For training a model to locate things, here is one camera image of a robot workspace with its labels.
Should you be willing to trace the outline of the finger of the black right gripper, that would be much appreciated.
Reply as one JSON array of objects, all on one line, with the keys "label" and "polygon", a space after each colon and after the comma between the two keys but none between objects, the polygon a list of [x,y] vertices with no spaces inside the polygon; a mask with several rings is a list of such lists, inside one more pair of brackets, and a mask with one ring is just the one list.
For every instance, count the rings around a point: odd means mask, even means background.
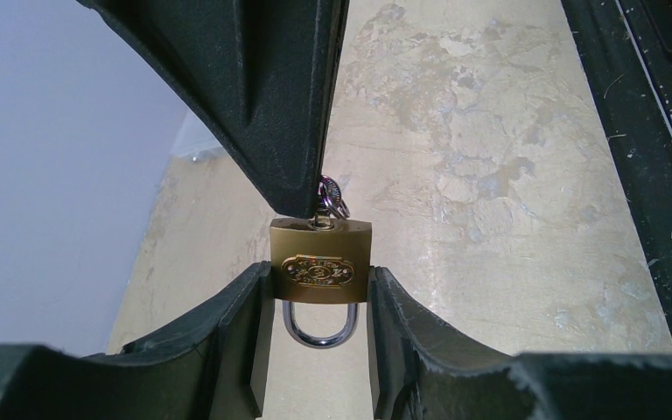
[{"label": "finger of the black right gripper", "polygon": [[317,208],[346,1],[89,1],[281,215]]}]

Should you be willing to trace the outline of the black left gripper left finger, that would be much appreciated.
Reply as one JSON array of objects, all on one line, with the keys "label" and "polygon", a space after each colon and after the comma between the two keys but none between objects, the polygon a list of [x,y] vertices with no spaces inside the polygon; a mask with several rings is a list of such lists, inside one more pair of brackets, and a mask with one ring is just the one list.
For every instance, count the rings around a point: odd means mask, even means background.
[{"label": "black left gripper left finger", "polygon": [[0,419],[261,417],[275,306],[269,273],[266,262],[249,266],[118,354],[0,345]]}]

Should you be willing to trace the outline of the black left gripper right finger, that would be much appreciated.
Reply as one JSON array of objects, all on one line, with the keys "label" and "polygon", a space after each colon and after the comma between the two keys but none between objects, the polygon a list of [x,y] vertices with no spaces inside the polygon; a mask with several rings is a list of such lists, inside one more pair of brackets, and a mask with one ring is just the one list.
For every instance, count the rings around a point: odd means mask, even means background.
[{"label": "black left gripper right finger", "polygon": [[367,345],[377,419],[672,419],[672,354],[507,355],[369,272]]}]

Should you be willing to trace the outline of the brass padlock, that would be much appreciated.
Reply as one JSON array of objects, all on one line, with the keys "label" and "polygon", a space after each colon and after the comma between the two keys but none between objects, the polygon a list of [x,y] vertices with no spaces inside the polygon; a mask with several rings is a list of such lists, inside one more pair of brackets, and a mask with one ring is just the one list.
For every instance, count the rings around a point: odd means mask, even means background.
[{"label": "brass padlock", "polygon": [[[351,339],[367,300],[373,227],[361,220],[276,218],[270,223],[270,273],[283,322],[299,344],[325,350]],[[305,332],[295,304],[346,305],[346,321],[327,337]]]}]

